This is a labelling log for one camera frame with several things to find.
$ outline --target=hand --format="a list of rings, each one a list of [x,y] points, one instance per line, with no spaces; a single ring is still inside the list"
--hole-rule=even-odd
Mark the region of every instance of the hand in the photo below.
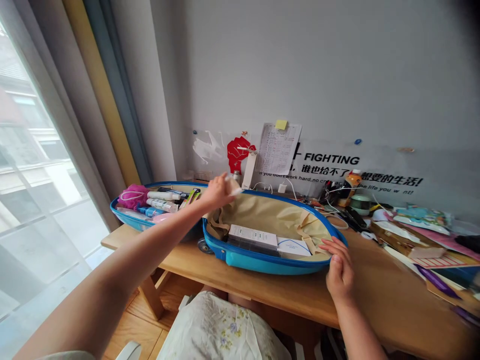
[[[330,270],[326,275],[326,287],[335,303],[335,306],[341,304],[354,304],[355,300],[352,294],[354,285],[354,271],[352,269],[352,260],[349,250],[343,242],[332,236],[333,241],[322,239],[325,245],[319,248],[332,253],[330,261]]]
[[[235,196],[227,194],[225,177],[227,173],[217,176],[208,183],[207,190],[201,194],[200,201],[207,205],[208,211],[221,208],[235,200]]]

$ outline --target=orange bottle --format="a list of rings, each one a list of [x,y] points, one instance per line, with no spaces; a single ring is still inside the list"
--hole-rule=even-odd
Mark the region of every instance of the orange bottle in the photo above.
[[[362,176],[360,175],[360,170],[352,170],[350,173],[345,176],[345,181],[343,182],[342,187],[346,188],[344,190],[340,190],[340,196],[338,199],[338,205],[341,207],[346,207],[350,204],[350,198],[353,194],[355,194],[354,189],[350,188],[357,188],[360,183],[362,182]]]

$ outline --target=beige lining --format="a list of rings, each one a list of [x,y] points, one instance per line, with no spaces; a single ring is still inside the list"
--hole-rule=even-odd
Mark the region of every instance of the beige lining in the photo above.
[[[173,185],[174,190],[189,193],[195,186]],[[235,201],[203,216],[208,220],[206,226],[210,235],[221,240],[235,224],[256,229],[282,238],[304,240],[314,261],[328,260],[332,255],[318,248],[322,239],[332,240],[325,225],[313,214],[295,204],[264,196],[241,193]]]

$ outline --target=small jar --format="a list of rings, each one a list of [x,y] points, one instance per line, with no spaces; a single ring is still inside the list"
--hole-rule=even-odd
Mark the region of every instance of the small jar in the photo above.
[[[235,180],[238,183],[238,185],[240,185],[240,171],[235,170],[233,172],[233,180]]]

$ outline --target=skin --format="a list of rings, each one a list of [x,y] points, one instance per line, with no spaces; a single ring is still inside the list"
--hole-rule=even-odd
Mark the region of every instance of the skin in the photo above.
[[[341,334],[351,360],[387,359],[372,327],[360,311],[353,296],[354,271],[345,244],[336,237],[323,240],[321,249],[333,254],[326,275],[326,287],[335,304]]]
[[[235,199],[226,193],[226,175],[210,181],[199,200],[140,233],[102,262],[50,314],[14,359],[37,359],[71,350],[86,351],[101,359],[132,292],[204,214]],[[353,300],[353,271],[347,248],[334,239],[325,250],[334,254],[326,282],[349,357],[386,359]]]

